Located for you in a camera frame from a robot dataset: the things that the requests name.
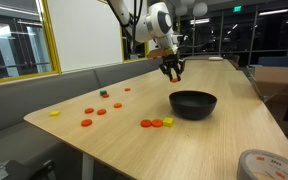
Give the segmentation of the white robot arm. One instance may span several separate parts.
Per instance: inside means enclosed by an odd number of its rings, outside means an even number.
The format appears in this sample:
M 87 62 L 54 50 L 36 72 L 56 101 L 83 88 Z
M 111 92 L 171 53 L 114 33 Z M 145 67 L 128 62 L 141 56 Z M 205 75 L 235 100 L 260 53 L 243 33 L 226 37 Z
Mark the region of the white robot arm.
M 143 15 L 142 7 L 139 7 L 139 11 L 135 8 L 135 11 L 131 13 L 124 0 L 107 0 L 107 3 L 131 45 L 154 40 L 158 48 L 151 50 L 147 57 L 161 57 L 162 63 L 159 68 L 162 73 L 167 75 L 171 82 L 180 81 L 185 69 L 185 61 L 178 58 L 178 35 L 174 34 L 173 23 L 166 4 L 155 3 Z

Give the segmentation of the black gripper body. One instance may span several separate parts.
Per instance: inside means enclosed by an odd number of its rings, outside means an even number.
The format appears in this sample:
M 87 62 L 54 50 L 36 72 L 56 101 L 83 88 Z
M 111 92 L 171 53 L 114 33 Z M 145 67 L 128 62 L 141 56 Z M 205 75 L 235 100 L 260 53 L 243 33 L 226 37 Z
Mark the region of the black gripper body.
M 163 74 L 169 74 L 171 69 L 174 69 L 177 74 L 181 74 L 185 69 L 185 60 L 180 59 L 177 55 L 163 56 L 159 68 Z

